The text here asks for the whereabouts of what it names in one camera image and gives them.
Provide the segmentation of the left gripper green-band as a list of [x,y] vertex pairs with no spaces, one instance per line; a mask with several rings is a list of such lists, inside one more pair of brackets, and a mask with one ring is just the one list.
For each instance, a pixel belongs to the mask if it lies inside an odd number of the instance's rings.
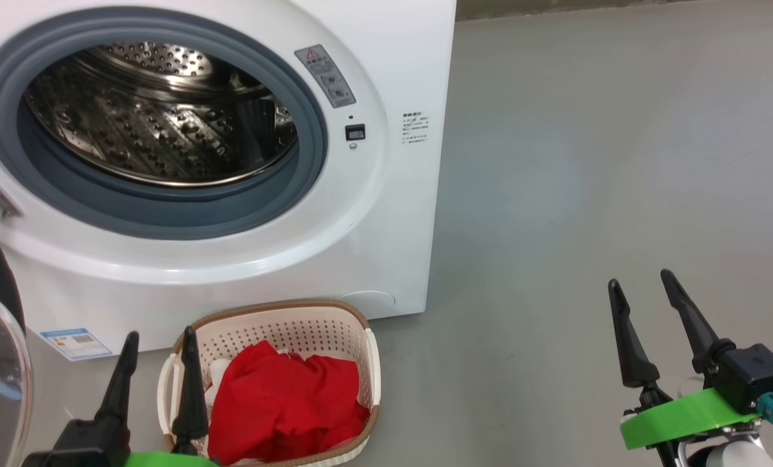
[[[114,418],[121,424],[128,422],[130,382],[137,369],[139,333],[126,335],[125,345],[119,354],[107,390],[94,419]],[[217,462],[196,456],[195,442],[208,437],[208,406],[202,380],[202,364],[196,330],[187,326],[183,331],[181,360],[184,366],[179,409],[172,423],[176,437],[170,452],[132,452],[126,459],[126,467],[217,467]]]

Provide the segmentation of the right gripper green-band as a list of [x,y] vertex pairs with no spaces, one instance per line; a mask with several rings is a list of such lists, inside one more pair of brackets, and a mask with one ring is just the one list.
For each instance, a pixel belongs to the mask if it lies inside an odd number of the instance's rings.
[[[685,328],[695,372],[716,373],[719,357],[736,345],[716,334],[674,272],[663,269],[660,279]],[[719,385],[679,398],[669,396],[656,384],[659,370],[639,342],[619,281],[609,281],[607,291],[621,381],[624,387],[641,390],[639,405],[621,419],[626,449],[652,449],[663,466],[763,466],[759,425],[764,390],[732,393]]]

